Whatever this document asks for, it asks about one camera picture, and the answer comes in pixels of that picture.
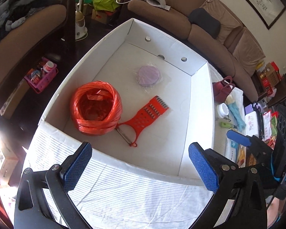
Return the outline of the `blue sleeved forearm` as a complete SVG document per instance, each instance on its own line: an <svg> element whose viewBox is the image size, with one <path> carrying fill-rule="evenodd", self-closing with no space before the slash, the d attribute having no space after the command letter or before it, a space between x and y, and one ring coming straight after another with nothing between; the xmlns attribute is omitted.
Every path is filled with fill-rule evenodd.
<svg viewBox="0 0 286 229"><path fill-rule="evenodd" d="M267 228L270 228L279 220L282 215L285 202L286 200L273 198L269 208L267 209Z"/></svg>

